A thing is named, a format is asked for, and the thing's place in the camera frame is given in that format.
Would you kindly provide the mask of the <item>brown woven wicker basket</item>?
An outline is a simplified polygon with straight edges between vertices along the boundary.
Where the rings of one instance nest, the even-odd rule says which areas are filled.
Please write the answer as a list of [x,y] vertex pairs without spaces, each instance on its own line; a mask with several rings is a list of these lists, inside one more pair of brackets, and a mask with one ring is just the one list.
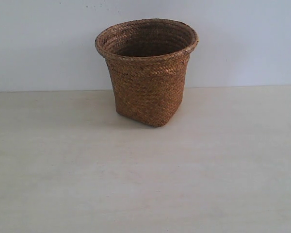
[[118,114],[161,127],[183,99],[196,31],[175,20],[150,18],[119,23],[102,31],[95,47],[104,58]]

